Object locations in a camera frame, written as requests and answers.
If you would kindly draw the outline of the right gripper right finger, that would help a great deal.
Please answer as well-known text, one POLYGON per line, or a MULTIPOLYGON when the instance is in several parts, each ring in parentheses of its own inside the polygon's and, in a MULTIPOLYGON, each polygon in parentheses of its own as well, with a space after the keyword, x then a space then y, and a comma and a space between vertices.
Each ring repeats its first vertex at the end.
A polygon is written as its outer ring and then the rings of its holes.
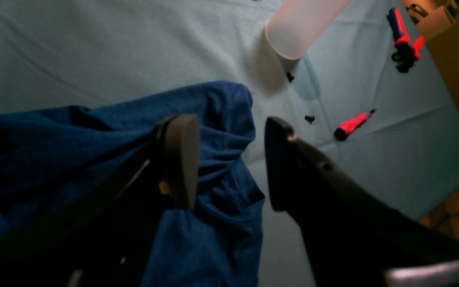
POLYGON ((368 194, 335 162, 270 117, 270 202, 298 224, 318 287, 459 287, 459 240, 368 194))

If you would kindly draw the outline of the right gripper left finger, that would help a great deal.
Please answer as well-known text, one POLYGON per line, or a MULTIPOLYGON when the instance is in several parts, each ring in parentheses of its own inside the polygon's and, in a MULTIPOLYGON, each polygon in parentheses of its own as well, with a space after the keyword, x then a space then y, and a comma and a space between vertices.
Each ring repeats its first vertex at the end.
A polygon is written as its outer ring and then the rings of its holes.
POLYGON ((158 122, 138 149, 63 209, 0 236, 0 287, 138 287, 168 209, 195 205, 199 119, 158 122))

